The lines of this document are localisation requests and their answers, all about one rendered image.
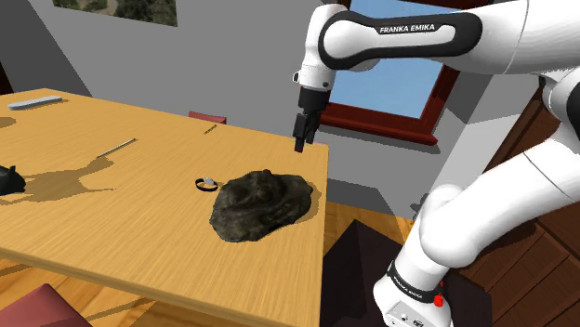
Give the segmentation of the dark crumpled hat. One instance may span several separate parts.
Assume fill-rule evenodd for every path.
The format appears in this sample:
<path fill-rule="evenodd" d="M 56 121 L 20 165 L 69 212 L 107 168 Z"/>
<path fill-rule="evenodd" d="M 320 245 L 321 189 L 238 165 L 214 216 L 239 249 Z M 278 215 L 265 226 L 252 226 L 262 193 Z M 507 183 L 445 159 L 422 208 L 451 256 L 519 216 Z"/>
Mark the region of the dark crumpled hat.
<path fill-rule="evenodd" d="M 313 192 L 301 176 L 251 171 L 224 184 L 209 223 L 225 242 L 256 242 L 304 216 Z"/>

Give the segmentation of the red chair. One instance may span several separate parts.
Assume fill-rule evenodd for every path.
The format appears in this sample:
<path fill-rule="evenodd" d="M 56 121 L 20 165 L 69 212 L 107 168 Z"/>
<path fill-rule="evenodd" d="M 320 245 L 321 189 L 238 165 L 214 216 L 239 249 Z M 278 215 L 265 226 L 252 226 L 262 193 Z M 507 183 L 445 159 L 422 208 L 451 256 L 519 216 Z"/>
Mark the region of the red chair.
<path fill-rule="evenodd" d="M 205 113 L 200 113 L 200 112 L 196 112 L 196 111 L 189 111 L 188 116 L 191 118 L 205 120 L 205 121 L 213 122 L 216 124 L 226 124 L 227 123 L 227 118 L 224 116 L 205 114 Z"/>
<path fill-rule="evenodd" d="M 0 310 L 0 327 L 93 327 L 45 283 Z"/>

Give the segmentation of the brown wooden cabinet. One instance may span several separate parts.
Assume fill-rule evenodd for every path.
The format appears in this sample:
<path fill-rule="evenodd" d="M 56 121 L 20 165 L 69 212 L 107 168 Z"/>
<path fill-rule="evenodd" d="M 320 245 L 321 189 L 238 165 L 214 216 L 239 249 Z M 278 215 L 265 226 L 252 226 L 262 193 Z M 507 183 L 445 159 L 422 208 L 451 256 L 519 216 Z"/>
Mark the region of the brown wooden cabinet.
<path fill-rule="evenodd" d="M 580 203 L 513 229 L 459 272 L 481 291 L 468 327 L 580 327 Z"/>

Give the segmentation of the wall picture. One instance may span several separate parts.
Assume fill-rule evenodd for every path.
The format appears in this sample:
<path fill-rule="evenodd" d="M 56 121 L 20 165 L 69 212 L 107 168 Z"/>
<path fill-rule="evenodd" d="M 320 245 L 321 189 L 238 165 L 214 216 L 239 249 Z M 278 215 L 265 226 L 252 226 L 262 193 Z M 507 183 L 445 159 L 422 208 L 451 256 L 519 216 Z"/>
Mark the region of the wall picture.
<path fill-rule="evenodd" d="M 62 7 L 177 27 L 176 0 L 52 0 L 54 7 Z"/>

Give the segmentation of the silver pen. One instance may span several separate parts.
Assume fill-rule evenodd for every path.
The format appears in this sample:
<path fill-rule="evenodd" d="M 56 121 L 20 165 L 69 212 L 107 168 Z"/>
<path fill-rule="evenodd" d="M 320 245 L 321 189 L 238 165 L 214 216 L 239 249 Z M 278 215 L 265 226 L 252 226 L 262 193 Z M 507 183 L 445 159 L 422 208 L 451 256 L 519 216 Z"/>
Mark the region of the silver pen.
<path fill-rule="evenodd" d="M 134 143 L 135 141 L 137 141 L 136 138 L 131 138 L 128 141 L 126 141 L 126 142 L 124 142 L 124 143 L 122 143 L 120 145 L 117 145 L 117 146 L 115 146 L 112 149 L 109 149 L 109 150 L 104 151 L 103 153 L 99 154 L 95 159 L 99 159 L 99 158 L 105 157 L 105 156 L 107 156 L 107 155 L 109 155 L 109 154 L 111 154 L 111 153 L 113 153 L 113 152 L 115 152 L 117 150 L 120 150 L 121 148 L 123 148 L 123 147 L 125 147 L 125 146 L 127 146 L 127 145 L 129 145 L 131 143 Z"/>

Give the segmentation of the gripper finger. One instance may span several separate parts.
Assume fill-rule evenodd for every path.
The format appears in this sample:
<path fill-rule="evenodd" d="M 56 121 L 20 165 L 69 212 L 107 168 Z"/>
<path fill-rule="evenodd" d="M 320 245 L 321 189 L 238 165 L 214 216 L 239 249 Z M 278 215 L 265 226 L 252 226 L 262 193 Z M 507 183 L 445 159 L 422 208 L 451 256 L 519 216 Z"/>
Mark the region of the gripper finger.
<path fill-rule="evenodd" d="M 312 144 L 316 132 L 315 119 L 306 113 L 298 113 L 294 125 L 295 151 L 302 152 L 305 144 Z"/>

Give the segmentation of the red framed window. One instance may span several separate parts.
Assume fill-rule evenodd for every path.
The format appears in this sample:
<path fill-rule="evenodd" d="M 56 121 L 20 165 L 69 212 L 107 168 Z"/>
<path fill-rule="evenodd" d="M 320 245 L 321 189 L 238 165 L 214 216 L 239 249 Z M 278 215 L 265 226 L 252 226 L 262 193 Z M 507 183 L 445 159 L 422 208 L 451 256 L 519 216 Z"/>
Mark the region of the red framed window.
<path fill-rule="evenodd" d="M 427 59 L 383 59 L 336 74 L 321 123 L 427 146 L 459 72 Z"/>

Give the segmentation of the grey remote control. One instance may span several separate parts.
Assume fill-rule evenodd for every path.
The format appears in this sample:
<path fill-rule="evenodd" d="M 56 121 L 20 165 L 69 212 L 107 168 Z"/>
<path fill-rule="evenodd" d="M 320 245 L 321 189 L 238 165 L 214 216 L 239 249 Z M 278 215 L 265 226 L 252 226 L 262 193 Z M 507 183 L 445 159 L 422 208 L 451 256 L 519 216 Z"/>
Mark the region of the grey remote control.
<path fill-rule="evenodd" d="M 38 107 L 38 106 L 42 106 L 42 105 L 46 105 L 46 104 L 57 103 L 57 102 L 61 102 L 61 101 L 62 101 L 62 97 L 60 97 L 60 96 L 47 96 L 47 97 L 42 97 L 42 98 L 34 98 L 34 99 L 25 100 L 25 101 L 10 103 L 7 105 L 7 107 L 11 111 L 19 111 L 19 110 L 27 110 L 30 108 L 34 108 L 34 107 Z"/>

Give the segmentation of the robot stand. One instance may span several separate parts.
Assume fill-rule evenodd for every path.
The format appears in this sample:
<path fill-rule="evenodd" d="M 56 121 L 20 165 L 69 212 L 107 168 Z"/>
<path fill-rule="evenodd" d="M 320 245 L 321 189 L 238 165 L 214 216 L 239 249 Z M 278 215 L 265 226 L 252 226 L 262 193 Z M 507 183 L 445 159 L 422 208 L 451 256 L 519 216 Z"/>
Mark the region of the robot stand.
<path fill-rule="evenodd" d="M 320 327 L 387 327 L 373 297 L 402 246 L 355 220 L 323 257 Z M 443 282 L 454 327 L 493 327 L 492 298 L 464 276 Z"/>

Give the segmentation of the black figure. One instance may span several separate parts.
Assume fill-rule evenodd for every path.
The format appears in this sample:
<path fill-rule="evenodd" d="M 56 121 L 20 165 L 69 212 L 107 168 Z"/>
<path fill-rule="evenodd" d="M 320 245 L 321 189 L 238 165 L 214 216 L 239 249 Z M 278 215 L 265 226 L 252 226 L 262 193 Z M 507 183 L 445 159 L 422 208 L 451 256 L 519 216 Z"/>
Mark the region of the black figure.
<path fill-rule="evenodd" d="M 22 193 L 25 191 L 26 182 L 16 171 L 16 166 L 6 168 L 0 165 L 0 196 Z"/>

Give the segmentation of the wooden table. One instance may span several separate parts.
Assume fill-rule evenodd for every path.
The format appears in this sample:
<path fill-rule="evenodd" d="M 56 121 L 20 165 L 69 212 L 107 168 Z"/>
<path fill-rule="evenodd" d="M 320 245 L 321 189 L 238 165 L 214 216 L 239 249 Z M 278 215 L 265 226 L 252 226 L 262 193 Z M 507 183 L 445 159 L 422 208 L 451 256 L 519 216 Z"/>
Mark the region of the wooden table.
<path fill-rule="evenodd" d="M 318 327 L 328 152 L 295 141 L 59 92 L 0 96 L 0 164 L 26 190 L 0 199 L 0 257 L 251 327 Z M 137 141 L 105 157 L 99 154 Z M 314 188 L 295 224 L 256 242 L 224 242 L 216 200 L 196 188 L 248 172 L 303 177 Z"/>

